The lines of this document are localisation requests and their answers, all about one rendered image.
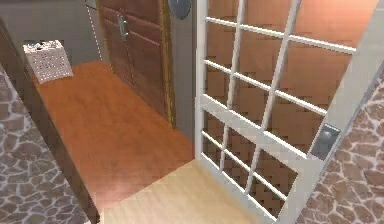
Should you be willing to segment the white glazed room door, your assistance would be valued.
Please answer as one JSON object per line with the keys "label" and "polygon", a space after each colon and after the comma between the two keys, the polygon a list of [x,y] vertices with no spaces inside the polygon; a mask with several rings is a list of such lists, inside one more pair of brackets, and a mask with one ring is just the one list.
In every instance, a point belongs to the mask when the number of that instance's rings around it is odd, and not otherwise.
{"label": "white glazed room door", "polygon": [[[212,172],[214,177],[227,188],[230,194],[240,200],[243,206],[256,213],[265,224],[295,223],[319,178],[324,173],[326,165],[329,164],[331,155],[342,142],[352,125],[353,119],[358,114],[384,68],[384,0],[378,0],[366,30],[356,47],[295,35],[293,30],[301,3],[302,0],[291,1],[284,32],[244,24],[245,0],[239,0],[237,19],[234,22],[210,17],[208,15],[207,0],[200,0],[197,3],[195,158]],[[208,23],[220,24],[235,29],[231,68],[226,68],[206,58]],[[244,30],[277,37],[282,40],[270,86],[236,71],[241,32]],[[322,109],[278,89],[278,82],[282,77],[284,62],[291,42],[316,46],[352,56],[328,109]],[[233,98],[237,79],[268,92],[268,101],[260,125],[255,124],[232,109],[231,99]],[[276,97],[281,97],[323,117],[308,152],[300,151],[267,130],[272,105]],[[215,164],[203,153],[203,140],[208,137],[208,134],[203,130],[205,113],[209,113],[223,122],[226,130],[232,128],[256,145],[252,163],[247,168],[248,179],[244,188],[240,187],[224,172],[222,163]],[[327,158],[321,160],[311,154],[311,149],[325,123],[339,129],[340,134]],[[283,194],[255,172],[261,150],[265,150],[297,173],[297,178],[289,194]]]}

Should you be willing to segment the white perforated bin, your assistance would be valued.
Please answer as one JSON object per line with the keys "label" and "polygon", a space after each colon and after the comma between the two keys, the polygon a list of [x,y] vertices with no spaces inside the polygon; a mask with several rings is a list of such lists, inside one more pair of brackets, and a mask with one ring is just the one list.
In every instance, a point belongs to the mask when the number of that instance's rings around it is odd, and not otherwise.
{"label": "white perforated bin", "polygon": [[59,40],[25,44],[23,49],[40,84],[73,75],[66,51]]}

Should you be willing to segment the brown wooden room door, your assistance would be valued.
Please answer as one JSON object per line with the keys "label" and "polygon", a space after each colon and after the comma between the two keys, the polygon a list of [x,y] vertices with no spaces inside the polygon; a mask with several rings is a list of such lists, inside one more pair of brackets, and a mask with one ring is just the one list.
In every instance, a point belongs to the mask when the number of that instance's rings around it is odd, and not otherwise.
{"label": "brown wooden room door", "polygon": [[[174,126],[170,10],[166,0],[96,0],[111,69]],[[117,16],[129,33],[120,37]]]}

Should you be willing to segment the grey round wall object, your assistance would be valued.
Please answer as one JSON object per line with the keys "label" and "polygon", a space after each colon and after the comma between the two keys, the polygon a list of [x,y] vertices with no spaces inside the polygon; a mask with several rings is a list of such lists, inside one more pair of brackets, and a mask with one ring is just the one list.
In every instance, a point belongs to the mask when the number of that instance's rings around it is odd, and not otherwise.
{"label": "grey round wall object", "polygon": [[190,13],[191,0],[168,0],[171,13],[179,20],[184,20]]}

